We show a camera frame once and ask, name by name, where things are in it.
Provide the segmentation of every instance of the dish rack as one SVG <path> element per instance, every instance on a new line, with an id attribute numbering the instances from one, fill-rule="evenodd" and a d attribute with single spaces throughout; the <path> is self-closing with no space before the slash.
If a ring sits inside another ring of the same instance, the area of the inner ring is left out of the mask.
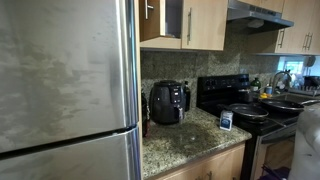
<path id="1" fill-rule="evenodd" d="M 296 94 L 303 94 L 307 96 L 318 96 L 320 95 L 320 86 L 315 87 L 315 86 L 299 86 L 296 88 L 289 88 L 288 90 L 291 93 L 296 93 Z"/>

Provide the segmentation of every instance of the cabinet door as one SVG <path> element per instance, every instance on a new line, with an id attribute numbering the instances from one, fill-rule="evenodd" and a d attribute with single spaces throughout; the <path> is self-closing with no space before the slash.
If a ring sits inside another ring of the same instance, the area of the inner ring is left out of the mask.
<path id="1" fill-rule="evenodd" d="M 260 7 L 282 13 L 284 0 L 261 0 Z"/>
<path id="2" fill-rule="evenodd" d="M 243 153 L 244 145 L 214 156 L 203 166 L 203 179 L 239 180 Z"/>
<path id="3" fill-rule="evenodd" d="M 307 44 L 308 54 L 320 54 L 320 1 L 315 2 L 313 17 L 311 19 L 310 34 Z"/>
<path id="4" fill-rule="evenodd" d="M 226 0 L 184 0 L 182 17 L 182 48 L 223 50 Z"/>
<path id="5" fill-rule="evenodd" d="M 165 0 L 140 0 L 140 41 L 165 36 Z"/>
<path id="6" fill-rule="evenodd" d="M 251 4 L 254 6 L 260 6 L 260 0 L 239 0 L 239 1 L 247 4 Z"/>
<path id="7" fill-rule="evenodd" d="M 192 166 L 180 171 L 179 173 L 172 174 L 166 178 L 159 178 L 158 180 L 201 180 L 202 179 L 202 164 Z"/>
<path id="8" fill-rule="evenodd" d="M 299 11 L 296 12 L 294 27 L 292 28 L 289 53 L 303 53 L 306 49 L 314 4 L 315 0 L 298 0 L 297 7 Z"/>
<path id="9" fill-rule="evenodd" d="M 285 0 L 284 6 L 283 6 L 283 13 L 282 18 L 289 20 L 289 21 L 295 21 L 295 14 L 297 14 L 297 2 L 298 0 Z M 291 40 L 292 40 L 292 34 L 293 34 L 294 27 L 281 29 L 278 31 L 278 39 L 276 44 L 276 50 L 277 53 L 287 53 L 288 48 L 290 47 Z"/>

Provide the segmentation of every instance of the faucet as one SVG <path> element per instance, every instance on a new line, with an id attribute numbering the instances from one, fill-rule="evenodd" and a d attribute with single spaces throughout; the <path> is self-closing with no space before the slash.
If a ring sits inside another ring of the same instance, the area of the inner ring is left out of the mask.
<path id="1" fill-rule="evenodd" d="M 276 88 L 276 86 L 277 86 L 277 83 L 278 83 L 278 81 L 279 81 L 279 79 L 277 79 L 277 76 L 279 75 L 279 74 L 284 74 L 284 75 L 287 75 L 288 76 L 288 79 L 287 79 L 287 82 L 286 82 L 286 84 L 285 84 L 285 88 L 286 87 L 290 87 L 290 82 L 291 82 L 291 75 L 290 75 L 290 70 L 284 70 L 284 71 L 280 71 L 280 72 L 278 72 L 278 73 L 276 73 L 275 75 L 274 75 L 274 77 L 273 77 L 273 82 L 272 82 L 272 89 L 273 89 L 273 91 L 275 92 L 275 88 Z"/>

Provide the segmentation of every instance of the cabinet handle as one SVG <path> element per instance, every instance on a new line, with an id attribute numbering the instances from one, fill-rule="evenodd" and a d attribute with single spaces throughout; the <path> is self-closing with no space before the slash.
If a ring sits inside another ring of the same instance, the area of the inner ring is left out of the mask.
<path id="1" fill-rule="evenodd" d="M 280 31 L 279 37 L 280 37 L 281 34 L 282 34 L 281 40 L 280 40 L 280 43 L 278 44 L 278 45 L 280 46 L 280 48 L 282 48 L 282 44 L 283 44 L 284 29 L 282 29 L 282 30 Z"/>
<path id="2" fill-rule="evenodd" d="M 192 8 L 190 8 L 190 11 L 188 13 L 188 41 L 187 41 L 187 45 L 189 45 L 189 42 L 191 41 L 191 21 L 192 21 Z"/>
<path id="3" fill-rule="evenodd" d="M 144 8 L 145 8 L 145 17 L 146 17 L 146 19 L 149 19 L 148 10 L 149 9 L 153 10 L 154 7 L 148 5 L 148 0 L 144 0 Z"/>
<path id="4" fill-rule="evenodd" d="M 313 33 L 311 34 L 311 36 L 309 36 L 310 37 L 310 41 L 309 41 L 309 45 L 308 45 L 308 50 L 310 50 L 310 46 L 311 46 L 311 42 L 312 42 L 312 37 L 313 37 Z"/>
<path id="5" fill-rule="evenodd" d="M 209 176 L 209 180 L 212 180 L 212 171 L 210 171 L 209 173 L 207 173 L 207 176 Z"/>
<path id="6" fill-rule="evenodd" d="M 309 39 L 309 34 L 306 34 L 306 36 L 304 37 L 302 49 L 307 48 L 308 39 Z"/>

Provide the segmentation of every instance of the stone tile backsplash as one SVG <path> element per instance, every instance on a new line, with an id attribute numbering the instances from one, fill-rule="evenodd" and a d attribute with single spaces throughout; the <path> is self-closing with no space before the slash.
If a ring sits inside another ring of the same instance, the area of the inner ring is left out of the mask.
<path id="1" fill-rule="evenodd" d="M 141 51 L 142 89 L 149 97 L 154 82 L 172 79 L 189 81 L 191 106 L 196 106 L 199 76 L 248 73 L 250 81 L 259 77 L 262 86 L 277 70 L 279 56 L 252 55 L 245 52 L 247 35 L 227 32 L 224 51 Z"/>

